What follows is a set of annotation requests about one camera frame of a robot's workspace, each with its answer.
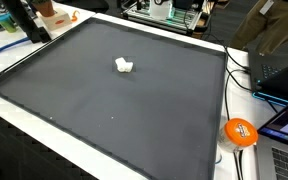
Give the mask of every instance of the black rubber mat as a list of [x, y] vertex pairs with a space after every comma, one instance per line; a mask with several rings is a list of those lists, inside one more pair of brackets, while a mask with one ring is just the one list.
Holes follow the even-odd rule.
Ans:
[[92, 19], [2, 75], [0, 96], [149, 178], [204, 180], [224, 70], [223, 53]]

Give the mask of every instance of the laptop keyboard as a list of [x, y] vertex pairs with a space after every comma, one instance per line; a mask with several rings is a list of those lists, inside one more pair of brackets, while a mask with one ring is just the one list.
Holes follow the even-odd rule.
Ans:
[[288, 180], [288, 153], [272, 148], [277, 180]]
[[268, 77], [280, 72], [281, 69], [262, 64], [262, 71], [263, 71], [264, 79], [267, 79]]

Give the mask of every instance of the orange object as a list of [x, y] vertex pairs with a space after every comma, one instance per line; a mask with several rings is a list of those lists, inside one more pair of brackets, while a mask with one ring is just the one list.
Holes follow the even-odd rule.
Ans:
[[78, 12], [77, 10], [75, 10], [74, 12], [73, 12], [73, 15], [72, 15], [72, 22], [76, 22], [77, 21], [77, 16], [76, 16], [76, 14], [78, 13], [78, 15], [80, 15], [80, 12]]
[[220, 130], [218, 144], [228, 152], [242, 150], [258, 139], [256, 128], [244, 119], [229, 120]]
[[258, 139], [255, 127], [244, 119], [234, 118], [228, 121], [224, 131], [230, 141], [238, 146], [250, 146]]
[[55, 22], [55, 24], [61, 24], [63, 22], [64, 22], [64, 20], [58, 20], [58, 21]]

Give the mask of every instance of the small white block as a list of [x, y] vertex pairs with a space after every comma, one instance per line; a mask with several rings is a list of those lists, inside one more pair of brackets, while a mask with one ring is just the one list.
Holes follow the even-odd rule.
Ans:
[[115, 60], [115, 63], [117, 64], [117, 65], [123, 65], [124, 63], [126, 63], [126, 61], [125, 61], [125, 59], [124, 58], [117, 58], [116, 60]]
[[131, 72], [133, 68], [133, 62], [127, 62], [124, 64], [124, 72]]
[[119, 72], [125, 72], [124, 64], [117, 66], [117, 70], [118, 70]]

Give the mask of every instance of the white table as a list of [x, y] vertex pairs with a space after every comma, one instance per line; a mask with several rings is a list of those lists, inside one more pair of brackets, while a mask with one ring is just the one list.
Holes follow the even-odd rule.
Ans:
[[[160, 36], [169, 37], [183, 42], [199, 45], [209, 49], [223, 52], [224, 48], [220, 45], [208, 43], [198, 39], [178, 35], [172, 32], [151, 28], [134, 22], [118, 19], [115, 17], [96, 14], [94, 17], [107, 20], [112, 23], [121, 24], [127, 27], [141, 29], [146, 32], [154, 33]], [[21, 51], [9, 52], [17, 58], [13, 61], [4, 62], [3, 56], [0, 56], [0, 70], [11, 65], [13, 62], [25, 56], [25, 47], [21, 47]], [[37, 47], [28, 48], [32, 52]], [[232, 57], [243, 65], [247, 65], [247, 53], [229, 49]], [[228, 63], [230, 70], [238, 69], [231, 61]], [[244, 86], [249, 87], [249, 77], [241, 73], [235, 73], [234, 77]], [[230, 116], [247, 119], [257, 128], [265, 123], [274, 112], [266, 102], [256, 100], [251, 97], [250, 93], [240, 89], [233, 81], [228, 84], [228, 104]], [[0, 116], [15, 125], [22, 131], [26, 132], [36, 140], [42, 142], [58, 154], [64, 156], [71, 162], [75, 163], [85, 171], [89, 172], [98, 179], [146, 179], [137, 172], [111, 159], [103, 153], [93, 149], [87, 144], [79, 141], [71, 135], [49, 125], [45, 121], [33, 116], [24, 110], [10, 104], [0, 98]], [[221, 126], [226, 122], [225, 106], [223, 105]], [[230, 153], [222, 151], [223, 160], [216, 165], [214, 179], [237, 179], [234, 158]], [[243, 173], [245, 180], [256, 180], [256, 156], [253, 147], [245, 149], [243, 155]]]

